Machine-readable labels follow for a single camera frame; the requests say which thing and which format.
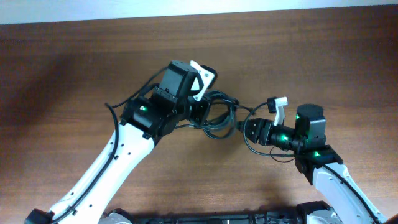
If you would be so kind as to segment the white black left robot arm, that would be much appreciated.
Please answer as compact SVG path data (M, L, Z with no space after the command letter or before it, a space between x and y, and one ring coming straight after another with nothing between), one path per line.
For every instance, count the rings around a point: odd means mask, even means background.
M122 115L113 116L114 133L76 185L49 211L33 209L25 223L98 223L135 166L180 121L192 118L217 78L215 70L193 60L172 60L157 74L160 83L148 80L122 102Z

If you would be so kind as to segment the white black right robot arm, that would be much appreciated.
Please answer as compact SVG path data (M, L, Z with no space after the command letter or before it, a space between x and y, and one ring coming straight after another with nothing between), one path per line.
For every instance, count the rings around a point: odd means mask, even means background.
M291 157L296 168L327 200L298 206L304 223L388 223L388 218L355 183L343 159L326 143L326 119L319 105L297 108L295 126L284 126L282 106L274 106L275 120L247 116L238 123L247 147L273 146Z

